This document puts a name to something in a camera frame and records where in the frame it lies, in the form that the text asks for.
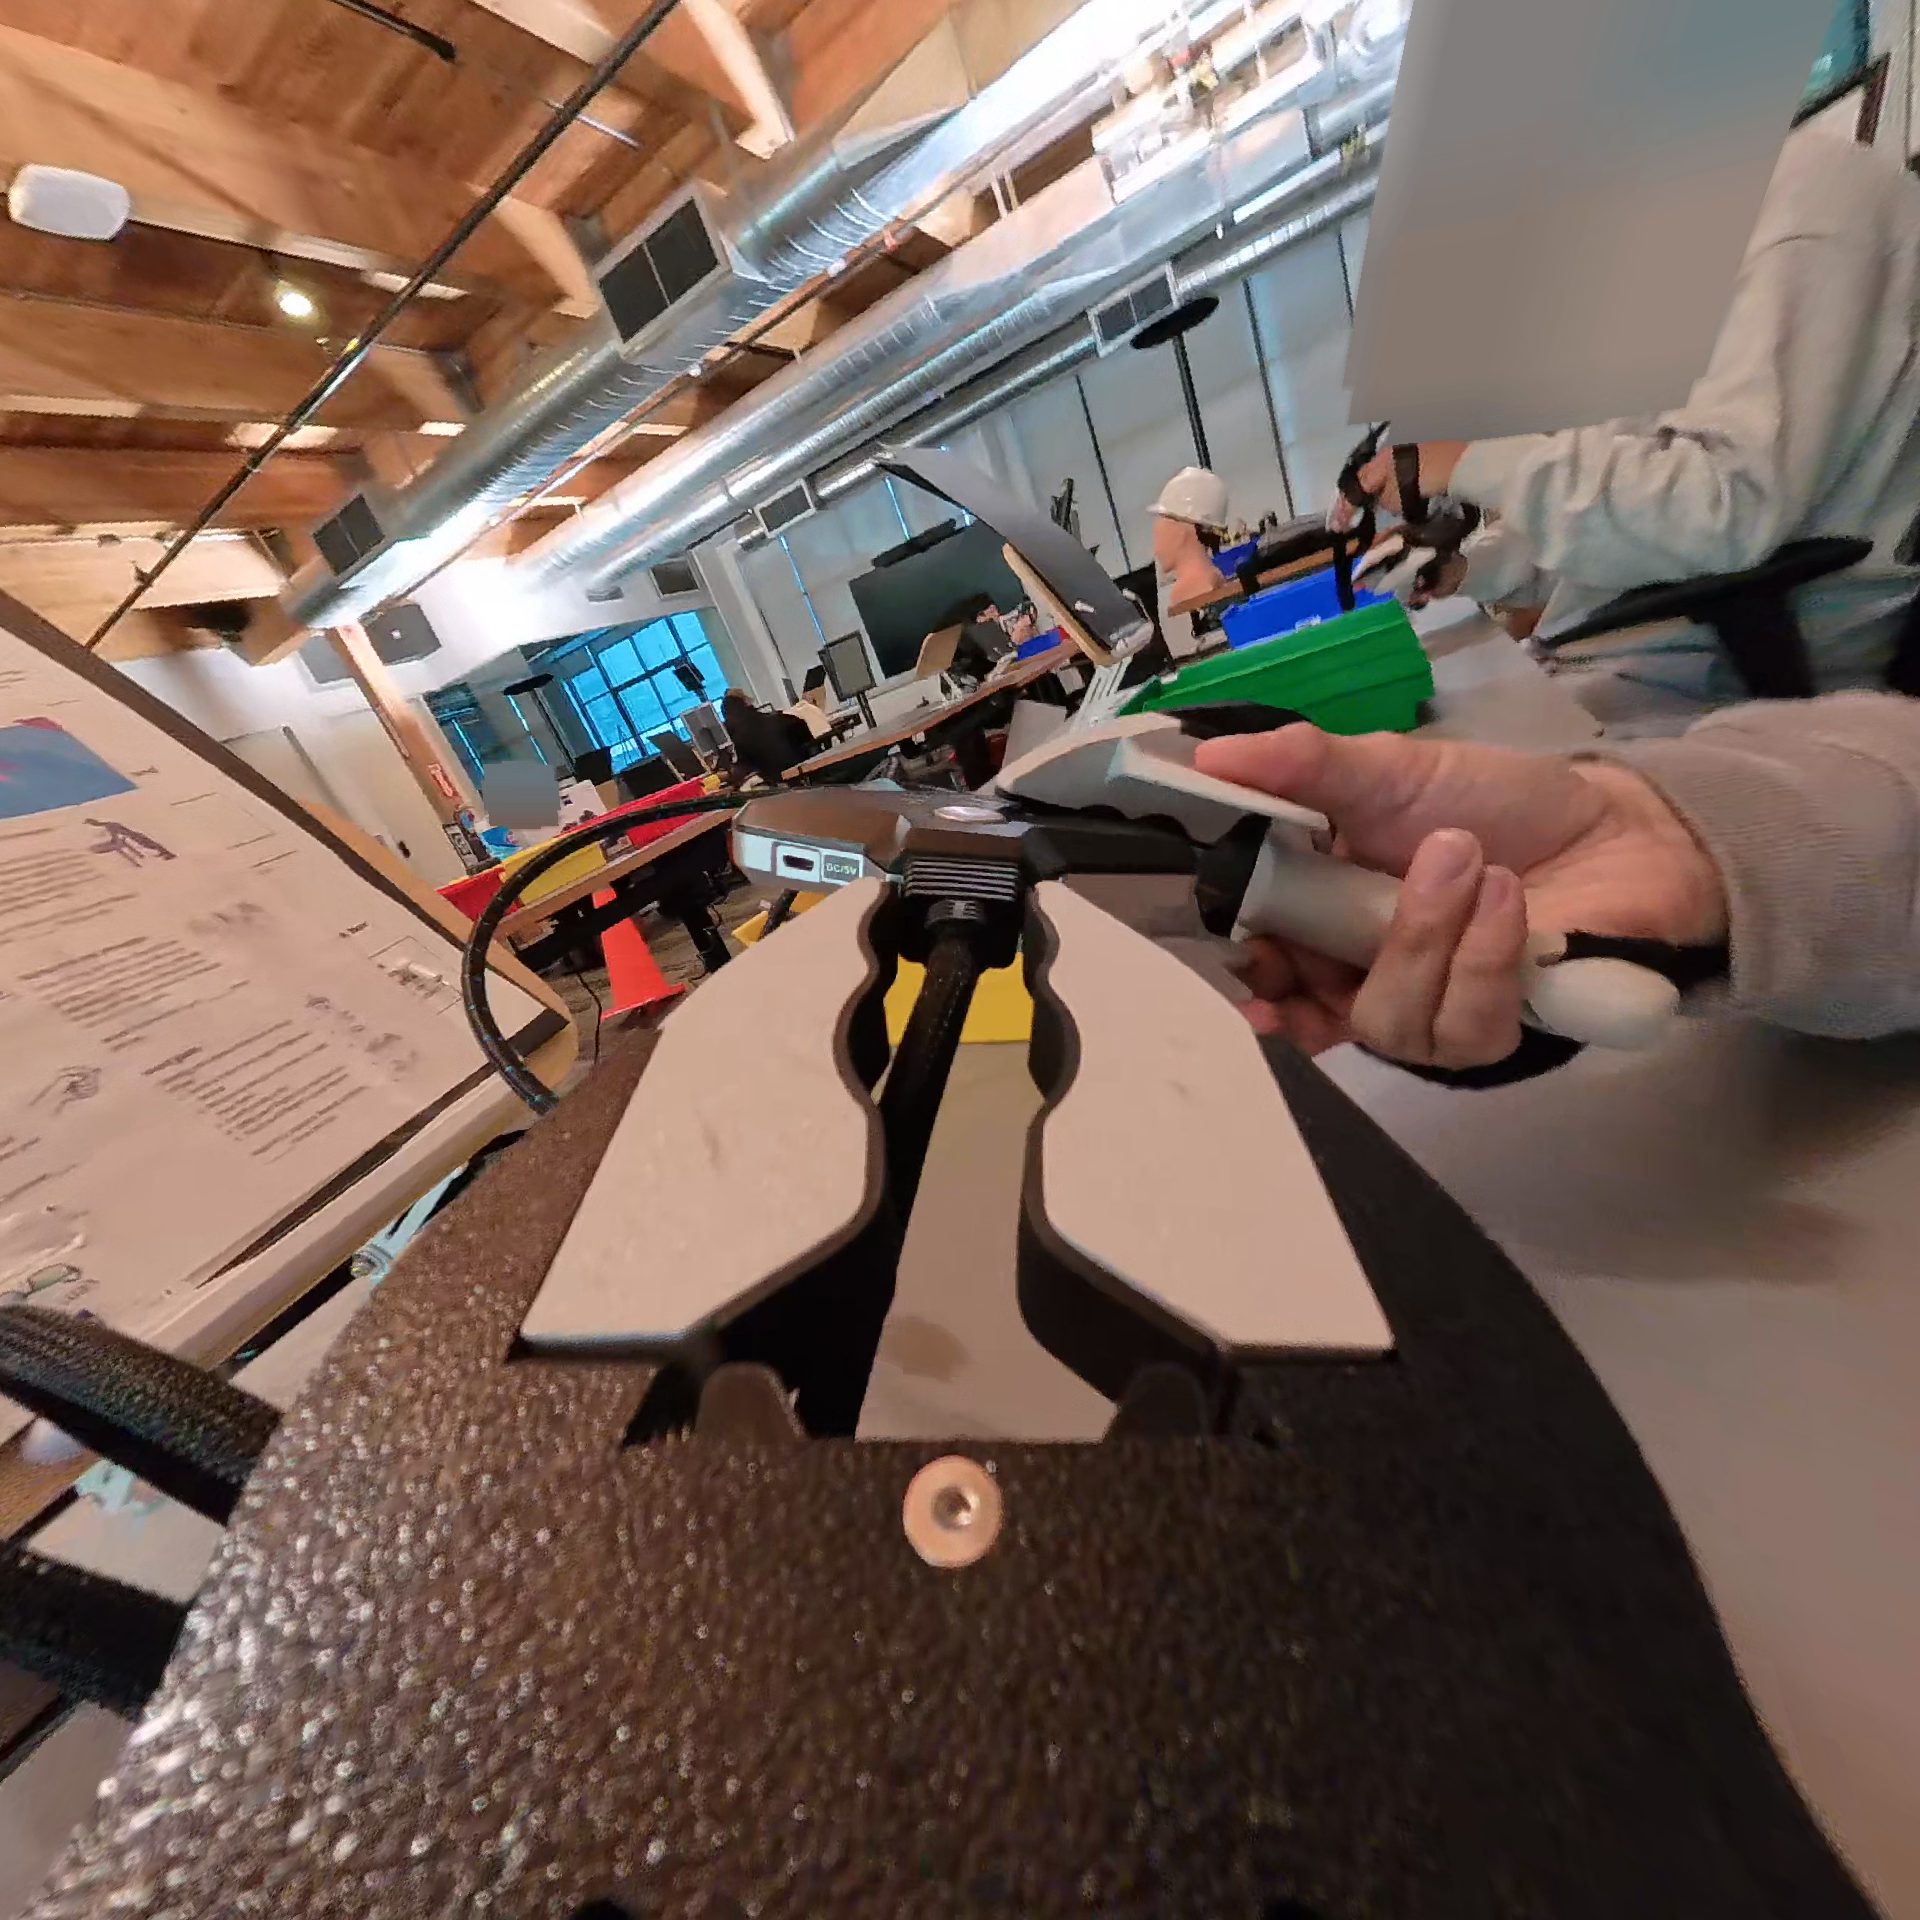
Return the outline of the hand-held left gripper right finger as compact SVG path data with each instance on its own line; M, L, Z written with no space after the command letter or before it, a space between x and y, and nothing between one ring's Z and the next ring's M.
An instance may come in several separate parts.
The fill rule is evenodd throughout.
M1394 1338L1248 1022L1059 881L1026 908L1017 1302L1062 1365L1379 1359Z

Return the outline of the black ceiling pipe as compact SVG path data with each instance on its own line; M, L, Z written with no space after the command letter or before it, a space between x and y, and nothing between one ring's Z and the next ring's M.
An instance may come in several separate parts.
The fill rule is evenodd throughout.
M342 350L328 363L316 385L299 397L289 415L277 421L270 436L234 474L203 500L196 516L176 531L174 540L161 550L161 557L136 574L133 585L123 597L100 617L100 622L85 638L83 649L99 654L112 631L128 617L146 590L181 562L192 541L196 541L224 510L270 466L285 447L289 439L302 427L318 421L318 415L339 397L342 389L357 377L362 366L371 358L374 348L386 342L396 319L421 298L430 282L436 282L445 265L462 254L485 221L494 220L516 196L516 187L537 170L537 164L561 143L564 132L577 127L589 105L621 76L624 67L636 60L644 42L649 42L675 12L675 2L652 2L636 21L611 42L611 46L594 60L571 93L555 102L537 132L533 132L500 174L478 194L464 210L459 221L450 227L430 257L416 265L410 276L392 293L373 319L347 339Z

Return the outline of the person's right forearm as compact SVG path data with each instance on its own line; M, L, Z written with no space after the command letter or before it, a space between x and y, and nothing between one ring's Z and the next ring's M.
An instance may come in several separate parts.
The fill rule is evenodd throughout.
M1606 753L1691 829L1729 913L1730 1004L1825 1039L1917 1028L1917 705L1742 705Z

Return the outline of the silver ventilation duct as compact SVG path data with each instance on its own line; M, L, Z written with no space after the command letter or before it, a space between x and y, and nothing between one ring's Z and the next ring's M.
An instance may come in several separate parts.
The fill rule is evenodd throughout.
M601 316L418 478L362 493L377 540L296 578L302 631L358 620L457 557L589 444L852 254L917 221L1091 87L1128 5L949 5L900 60L742 186L691 182L596 265Z
M1147 279L1242 204L1291 182L1313 143L1379 121L1396 84L1390 70L1309 79L1302 65L1288 77L1297 87L1259 113L1192 127L1128 174L1084 159L520 554L515 581L601 590L720 535Z

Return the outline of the black floor lamp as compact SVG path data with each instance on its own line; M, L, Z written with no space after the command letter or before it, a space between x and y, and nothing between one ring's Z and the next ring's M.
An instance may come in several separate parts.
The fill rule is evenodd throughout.
M1185 403L1185 418L1189 426L1193 460L1202 469L1211 469L1214 465L1209 431L1202 418L1202 406L1193 381L1193 362L1187 341L1196 329L1201 329L1214 317L1217 308L1217 294L1192 298L1172 306L1166 316L1141 326L1129 342L1133 353L1171 353L1172 371L1179 381L1179 396Z

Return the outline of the large black monitor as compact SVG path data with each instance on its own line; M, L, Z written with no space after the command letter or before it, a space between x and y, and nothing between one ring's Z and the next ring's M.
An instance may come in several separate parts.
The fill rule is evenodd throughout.
M884 564L868 566L848 585L880 682L909 677L924 639L963 620L956 609L986 603L1011 614L1026 599L1004 557L1004 540L979 518L964 525L946 521L883 557Z

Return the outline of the orange traffic cone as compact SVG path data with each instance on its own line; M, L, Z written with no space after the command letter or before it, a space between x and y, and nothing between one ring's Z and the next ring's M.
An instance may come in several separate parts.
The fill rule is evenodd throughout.
M685 995L685 986L660 971L641 925L620 919L600 935L609 974L601 1023L621 1018L653 1018Z

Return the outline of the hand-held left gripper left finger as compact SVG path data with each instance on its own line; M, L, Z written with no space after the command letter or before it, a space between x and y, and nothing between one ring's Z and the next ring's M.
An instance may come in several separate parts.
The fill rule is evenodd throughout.
M852 883L660 1026L520 1324L529 1355L874 1372L905 1236L876 1094L894 908Z

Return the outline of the blue plastic bin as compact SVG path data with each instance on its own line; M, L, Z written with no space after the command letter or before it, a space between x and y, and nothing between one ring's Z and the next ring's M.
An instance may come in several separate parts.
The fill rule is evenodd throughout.
M1386 635L1413 635L1404 603L1390 593L1355 583L1352 603L1339 599L1337 577L1326 566L1242 597L1219 617L1235 654L1265 645L1329 649Z

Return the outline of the white ceiling device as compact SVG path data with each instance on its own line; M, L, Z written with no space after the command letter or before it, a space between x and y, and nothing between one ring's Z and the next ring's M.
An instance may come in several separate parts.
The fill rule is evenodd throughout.
M6 182L6 214L33 234L102 245L128 228L133 198L108 175L52 163L24 163Z

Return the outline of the person's right hand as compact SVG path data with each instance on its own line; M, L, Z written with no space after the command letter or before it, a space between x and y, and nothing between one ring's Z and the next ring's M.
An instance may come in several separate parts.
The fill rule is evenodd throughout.
M1501 1065L1522 1045L1534 927L1725 943L1712 859L1611 761L1290 725L1211 739L1196 767L1324 813L1339 858L1398 877L1366 970L1266 938L1243 948L1242 1012L1308 1057L1355 1042L1418 1069Z

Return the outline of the black office chair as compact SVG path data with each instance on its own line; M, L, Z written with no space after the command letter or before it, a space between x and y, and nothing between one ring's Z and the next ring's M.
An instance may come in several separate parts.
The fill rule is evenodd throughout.
M1752 698L1813 699L1814 671L1792 599L1811 583L1862 564L1870 554L1872 541L1861 537L1811 537L1784 543L1755 566L1649 583L1549 635L1545 649L1564 655L1616 634L1681 620L1717 638Z

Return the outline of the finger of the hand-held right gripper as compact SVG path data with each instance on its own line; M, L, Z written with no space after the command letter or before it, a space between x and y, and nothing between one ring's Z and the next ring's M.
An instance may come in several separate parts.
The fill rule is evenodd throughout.
M1201 773L1202 745L1176 713L1065 727L1009 761L995 777L995 795L1072 811L1106 809L1131 822L1172 822L1187 834L1230 834L1248 818L1305 834L1332 833L1320 811Z

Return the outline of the green plastic bin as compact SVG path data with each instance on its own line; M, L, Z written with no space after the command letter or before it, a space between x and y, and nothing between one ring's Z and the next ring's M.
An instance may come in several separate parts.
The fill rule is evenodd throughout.
M1365 735L1418 730L1434 695L1434 662L1413 628L1405 638L1320 649L1265 645L1235 654L1226 646L1144 683L1118 710L1133 715L1252 705L1297 713L1337 735Z

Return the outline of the grey usb hub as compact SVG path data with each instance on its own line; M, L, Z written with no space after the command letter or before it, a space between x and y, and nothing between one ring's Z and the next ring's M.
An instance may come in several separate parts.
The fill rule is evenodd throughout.
M760 895L824 895L877 881L925 900L1013 900L1043 821L1009 801L939 786L808 786L749 801L730 829Z

